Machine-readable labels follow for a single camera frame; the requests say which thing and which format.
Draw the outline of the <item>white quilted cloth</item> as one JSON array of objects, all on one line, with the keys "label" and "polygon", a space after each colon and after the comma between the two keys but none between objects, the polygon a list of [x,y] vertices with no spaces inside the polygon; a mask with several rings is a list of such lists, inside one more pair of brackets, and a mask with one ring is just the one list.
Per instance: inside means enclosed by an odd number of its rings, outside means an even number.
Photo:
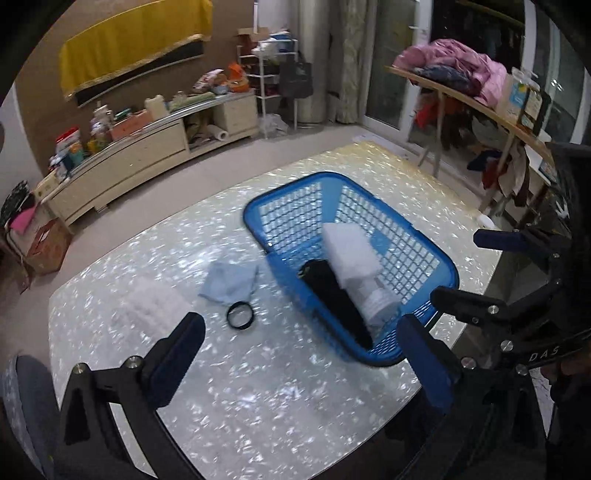
[{"label": "white quilted cloth", "polygon": [[167,336],[192,306],[173,287],[146,278],[134,280],[114,309],[119,325],[138,328],[149,336]]}]

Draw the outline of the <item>white waffle towel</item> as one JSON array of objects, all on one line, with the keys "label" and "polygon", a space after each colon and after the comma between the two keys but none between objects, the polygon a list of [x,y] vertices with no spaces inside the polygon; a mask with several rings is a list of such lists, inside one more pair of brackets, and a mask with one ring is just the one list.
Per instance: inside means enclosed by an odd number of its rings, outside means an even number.
[{"label": "white waffle towel", "polygon": [[379,277],[349,280],[346,293],[356,306],[373,339],[377,339],[386,326],[398,316],[402,300]]}]

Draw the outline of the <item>light blue cloth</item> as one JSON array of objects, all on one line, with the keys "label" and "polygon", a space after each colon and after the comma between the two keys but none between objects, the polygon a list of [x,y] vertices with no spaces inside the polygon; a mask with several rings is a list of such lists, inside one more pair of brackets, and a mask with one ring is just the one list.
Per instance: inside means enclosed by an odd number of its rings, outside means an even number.
[{"label": "light blue cloth", "polygon": [[259,265],[253,262],[235,264],[214,261],[209,264],[199,295],[222,305],[249,302]]}]

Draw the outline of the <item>black fabric item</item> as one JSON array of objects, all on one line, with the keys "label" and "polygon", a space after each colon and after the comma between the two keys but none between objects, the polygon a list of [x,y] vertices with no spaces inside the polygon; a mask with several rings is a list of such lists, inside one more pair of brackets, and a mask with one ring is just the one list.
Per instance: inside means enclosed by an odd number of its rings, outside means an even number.
[{"label": "black fabric item", "polygon": [[339,320],[356,343],[366,350],[373,348],[373,338],[370,336],[365,320],[349,298],[349,294],[339,286],[337,277],[327,260],[308,260],[298,271],[298,277]]}]

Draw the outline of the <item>white foam sponge block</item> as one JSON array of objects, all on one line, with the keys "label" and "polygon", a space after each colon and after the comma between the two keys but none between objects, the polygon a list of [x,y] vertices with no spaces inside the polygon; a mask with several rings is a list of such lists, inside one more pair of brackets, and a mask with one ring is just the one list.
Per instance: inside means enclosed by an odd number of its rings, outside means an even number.
[{"label": "white foam sponge block", "polygon": [[370,238],[358,224],[322,224],[322,243],[341,288],[346,288],[349,280],[377,277],[383,270]]}]

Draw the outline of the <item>blue plastic basket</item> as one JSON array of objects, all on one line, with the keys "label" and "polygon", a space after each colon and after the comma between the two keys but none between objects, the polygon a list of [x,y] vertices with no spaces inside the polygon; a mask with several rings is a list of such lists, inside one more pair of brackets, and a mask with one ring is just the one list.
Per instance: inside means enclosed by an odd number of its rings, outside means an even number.
[{"label": "blue plastic basket", "polygon": [[320,172],[260,194],[242,222],[283,292],[349,359],[391,367],[403,358],[398,320],[426,329],[430,295],[460,284],[451,258],[401,214],[345,175]]}]

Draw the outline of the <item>white round lid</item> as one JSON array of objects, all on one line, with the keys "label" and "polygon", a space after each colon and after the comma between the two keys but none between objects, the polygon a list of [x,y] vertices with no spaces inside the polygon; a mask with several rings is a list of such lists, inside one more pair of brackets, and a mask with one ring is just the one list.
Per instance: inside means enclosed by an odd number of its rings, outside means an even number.
[{"label": "white round lid", "polygon": [[494,221],[485,214],[480,214],[476,218],[477,224],[481,229],[487,230],[496,230],[497,226],[495,225]]}]

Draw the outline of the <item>cardboard box on floor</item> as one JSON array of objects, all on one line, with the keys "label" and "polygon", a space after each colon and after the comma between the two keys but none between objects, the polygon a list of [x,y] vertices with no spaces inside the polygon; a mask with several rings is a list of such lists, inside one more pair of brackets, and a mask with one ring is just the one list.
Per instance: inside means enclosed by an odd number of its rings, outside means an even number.
[{"label": "cardboard box on floor", "polygon": [[60,219],[53,219],[37,230],[25,257],[28,266],[38,276],[60,270],[73,235]]}]

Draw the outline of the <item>pink clothes pile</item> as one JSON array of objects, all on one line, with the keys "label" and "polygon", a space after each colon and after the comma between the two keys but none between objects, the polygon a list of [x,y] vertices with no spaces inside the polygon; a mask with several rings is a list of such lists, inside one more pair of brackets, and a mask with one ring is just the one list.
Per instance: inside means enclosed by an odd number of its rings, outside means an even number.
[{"label": "pink clothes pile", "polygon": [[451,67],[470,80],[474,98],[492,109],[501,99],[507,76],[503,64],[454,39],[413,45],[397,56],[393,66],[406,71],[435,66]]}]

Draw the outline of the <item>cream tv cabinet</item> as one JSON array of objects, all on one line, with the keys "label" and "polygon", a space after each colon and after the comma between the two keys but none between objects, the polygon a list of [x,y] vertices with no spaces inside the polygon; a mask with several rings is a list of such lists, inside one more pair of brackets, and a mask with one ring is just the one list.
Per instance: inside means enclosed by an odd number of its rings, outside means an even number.
[{"label": "cream tv cabinet", "polygon": [[[208,124],[228,131],[228,140],[219,142],[209,136]],[[111,143],[76,167],[40,204],[71,225],[179,165],[257,134],[259,119],[252,92],[217,96]]]}]

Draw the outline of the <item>pink folder on chair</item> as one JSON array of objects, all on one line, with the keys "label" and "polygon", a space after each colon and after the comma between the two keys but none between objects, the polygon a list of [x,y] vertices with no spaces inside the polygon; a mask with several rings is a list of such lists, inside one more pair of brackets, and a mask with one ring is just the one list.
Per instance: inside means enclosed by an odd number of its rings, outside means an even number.
[{"label": "pink folder on chair", "polygon": [[10,229],[19,235],[24,235],[31,222],[34,220],[37,207],[31,207],[21,211],[10,224]]}]

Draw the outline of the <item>paper roll in cabinet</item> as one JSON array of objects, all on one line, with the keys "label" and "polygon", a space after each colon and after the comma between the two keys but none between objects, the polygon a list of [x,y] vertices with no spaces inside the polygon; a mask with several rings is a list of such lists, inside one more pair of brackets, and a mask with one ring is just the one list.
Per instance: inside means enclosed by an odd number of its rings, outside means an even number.
[{"label": "paper roll in cabinet", "polygon": [[208,133],[209,136],[211,136],[212,138],[214,138],[216,141],[219,142],[225,142],[226,140],[228,140],[229,134],[228,131],[222,129],[221,127],[218,127],[214,124],[208,124],[206,126],[206,131]]}]

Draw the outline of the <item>pink box on cabinet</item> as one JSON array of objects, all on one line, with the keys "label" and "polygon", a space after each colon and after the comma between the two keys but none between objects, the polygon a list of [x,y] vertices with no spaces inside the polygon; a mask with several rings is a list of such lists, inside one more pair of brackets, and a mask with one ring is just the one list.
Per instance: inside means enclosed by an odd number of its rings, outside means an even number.
[{"label": "pink box on cabinet", "polygon": [[115,123],[110,129],[113,141],[121,140],[143,129],[153,121],[151,113],[143,109]]}]

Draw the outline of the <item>white jug container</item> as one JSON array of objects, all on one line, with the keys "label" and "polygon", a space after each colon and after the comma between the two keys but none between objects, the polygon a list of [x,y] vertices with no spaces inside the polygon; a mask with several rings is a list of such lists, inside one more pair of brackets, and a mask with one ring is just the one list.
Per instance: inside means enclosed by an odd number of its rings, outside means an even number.
[{"label": "white jug container", "polygon": [[165,118],[169,115],[167,104],[161,94],[144,100],[144,107],[149,112],[153,121]]}]

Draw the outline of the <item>patterned curtain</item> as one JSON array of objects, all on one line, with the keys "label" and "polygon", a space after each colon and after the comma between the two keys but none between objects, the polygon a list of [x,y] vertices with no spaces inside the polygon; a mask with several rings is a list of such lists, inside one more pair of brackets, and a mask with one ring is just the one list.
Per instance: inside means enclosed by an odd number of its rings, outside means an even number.
[{"label": "patterned curtain", "polygon": [[342,124],[353,124],[360,116],[363,47],[369,19],[369,1],[339,1],[339,17],[342,37],[339,47],[339,97],[335,120]]}]

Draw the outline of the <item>black shopping bag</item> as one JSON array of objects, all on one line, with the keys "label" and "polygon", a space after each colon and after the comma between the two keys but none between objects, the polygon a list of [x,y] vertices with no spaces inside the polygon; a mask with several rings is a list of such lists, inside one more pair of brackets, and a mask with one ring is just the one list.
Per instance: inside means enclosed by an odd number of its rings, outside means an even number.
[{"label": "black shopping bag", "polygon": [[311,63],[288,57],[280,64],[280,95],[290,99],[305,99],[313,94]]}]

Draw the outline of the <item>orange bag on cabinet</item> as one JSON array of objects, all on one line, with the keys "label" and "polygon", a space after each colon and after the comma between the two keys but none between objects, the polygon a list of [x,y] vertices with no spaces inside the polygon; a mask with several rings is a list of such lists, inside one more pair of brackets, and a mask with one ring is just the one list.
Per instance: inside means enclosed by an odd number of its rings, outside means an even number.
[{"label": "orange bag on cabinet", "polygon": [[250,90],[249,78],[236,62],[228,65],[228,87],[232,93],[246,93]]}]

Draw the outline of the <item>silver standing air conditioner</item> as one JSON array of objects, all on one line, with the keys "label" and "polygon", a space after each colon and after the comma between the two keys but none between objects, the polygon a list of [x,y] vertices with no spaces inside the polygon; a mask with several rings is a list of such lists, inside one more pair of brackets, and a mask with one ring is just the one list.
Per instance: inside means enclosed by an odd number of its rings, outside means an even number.
[{"label": "silver standing air conditioner", "polygon": [[304,124],[322,124],[327,118],[327,83],[329,63],[329,1],[295,2],[297,39],[304,60],[311,63],[314,93],[298,102]]}]

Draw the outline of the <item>yellow covered television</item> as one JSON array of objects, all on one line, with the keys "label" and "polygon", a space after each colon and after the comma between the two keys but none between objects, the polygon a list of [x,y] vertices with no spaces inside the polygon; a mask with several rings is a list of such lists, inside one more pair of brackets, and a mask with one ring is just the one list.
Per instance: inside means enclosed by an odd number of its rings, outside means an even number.
[{"label": "yellow covered television", "polygon": [[62,95],[83,105],[137,76],[198,58],[212,30],[207,0],[152,1],[111,16],[62,45]]}]

